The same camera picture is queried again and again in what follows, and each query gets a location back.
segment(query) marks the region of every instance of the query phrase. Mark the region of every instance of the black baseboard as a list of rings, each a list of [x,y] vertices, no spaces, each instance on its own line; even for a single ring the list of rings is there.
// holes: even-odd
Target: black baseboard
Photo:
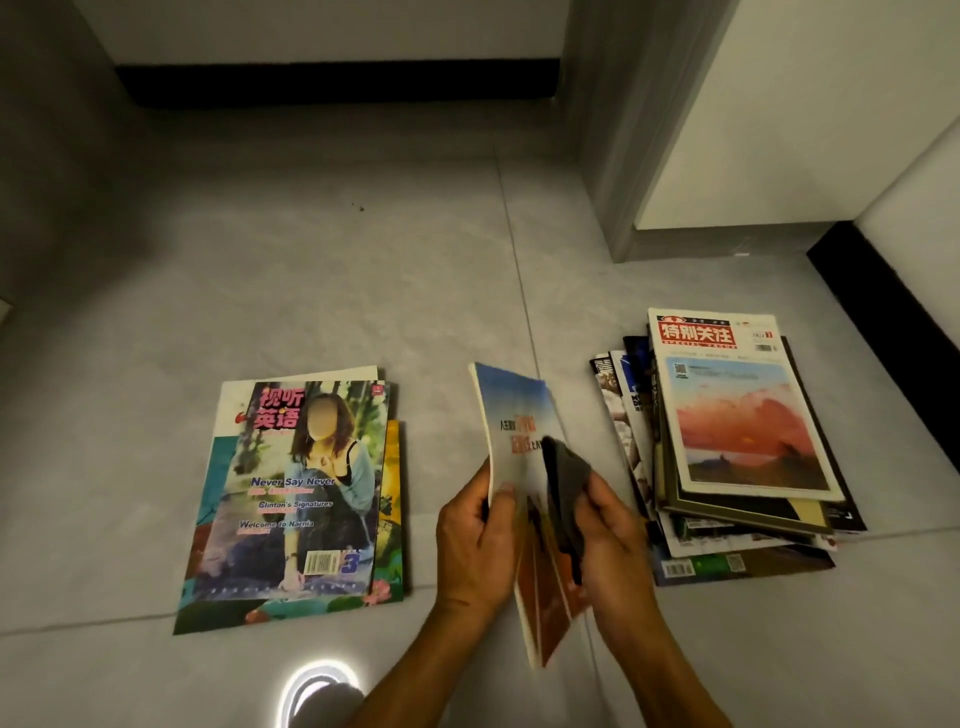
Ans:
[[[560,59],[120,65],[151,109],[217,109],[473,99],[539,99],[557,91]]]
[[[960,470],[955,419],[960,388],[952,383],[960,372],[960,351],[853,223],[834,225],[807,255]]]

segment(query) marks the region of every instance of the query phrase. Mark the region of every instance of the cloud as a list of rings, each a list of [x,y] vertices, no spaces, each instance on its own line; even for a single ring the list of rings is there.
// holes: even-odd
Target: cloud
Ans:
[[[677,412],[684,446],[776,457],[786,444],[812,455],[813,443],[792,400],[787,385],[739,399],[700,397]]]

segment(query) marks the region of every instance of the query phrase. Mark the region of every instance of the magazine cover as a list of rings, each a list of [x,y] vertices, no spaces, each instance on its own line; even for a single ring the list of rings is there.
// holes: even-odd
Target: magazine cover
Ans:
[[[540,442],[564,432],[546,383],[471,364],[490,451],[490,498],[505,483],[516,493],[514,592],[527,656],[546,667],[577,615],[587,608],[586,591],[573,581],[570,557],[560,553],[547,503],[546,468]]]
[[[844,499],[773,316],[649,314],[685,491]]]
[[[654,375],[654,393],[659,397],[660,378]],[[796,534],[833,533],[820,500],[783,497],[726,496],[689,493],[680,482],[673,437],[666,423],[664,408],[657,407],[662,438],[662,463],[655,478],[654,492],[658,509],[720,522],[739,523],[763,530]]]
[[[608,399],[606,396],[608,388],[616,385],[615,382],[609,382],[600,374],[607,371],[608,367],[613,366],[611,363],[611,358],[612,357],[600,356],[590,361],[590,364],[597,375],[597,383],[600,385],[601,392],[605,393],[604,400]],[[624,362],[623,366],[629,370],[632,368],[633,364],[630,361],[626,361]],[[624,428],[624,425],[618,420],[618,413],[622,410],[622,404],[619,400],[616,402],[612,401],[608,405],[608,409],[611,413],[611,419],[613,420],[617,437],[620,440],[621,446],[623,447],[624,455],[627,457],[627,464],[629,466],[631,464],[631,453],[636,450],[633,432],[629,429],[629,426]],[[676,527],[675,521],[683,521],[684,519],[677,516],[671,516],[671,514],[666,512],[659,512],[653,501],[653,494],[650,487],[647,486],[645,482],[642,484],[642,486],[637,483],[638,478],[642,477],[642,473],[639,473],[638,469],[631,469],[631,475],[634,478],[637,489],[641,493],[641,497],[644,498],[643,504],[647,510],[649,518],[656,522],[660,527],[660,533],[663,539],[666,541],[669,555],[673,558],[685,558],[725,551],[769,548],[771,546],[789,546],[790,544],[797,543],[798,540],[802,540],[802,543],[807,546],[815,546],[817,548],[826,548],[831,550],[836,548],[835,543],[832,540],[828,540],[827,538],[820,536],[804,537],[797,535],[794,537],[794,540],[791,540],[790,538],[776,537],[765,533],[754,533],[749,531],[725,533],[724,529],[732,528],[732,525],[717,521],[700,520],[700,522],[696,523],[696,528],[684,528],[683,530],[680,530]]]
[[[381,381],[224,385],[181,608],[369,595],[388,394]]]
[[[379,518],[373,581],[368,593],[359,596],[278,597],[275,599],[186,600],[180,604],[174,634],[206,632],[212,629],[258,624],[279,619],[296,619],[345,612],[375,604],[402,601],[403,523],[400,482],[399,422],[387,422],[386,455],[380,487]]]

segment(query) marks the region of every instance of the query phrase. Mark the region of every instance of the number 3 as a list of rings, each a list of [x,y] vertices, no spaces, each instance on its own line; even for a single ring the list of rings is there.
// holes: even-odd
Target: number 3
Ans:
[[[340,567],[340,573],[357,573],[360,566],[360,553],[358,551],[348,551],[344,554],[344,563]]]

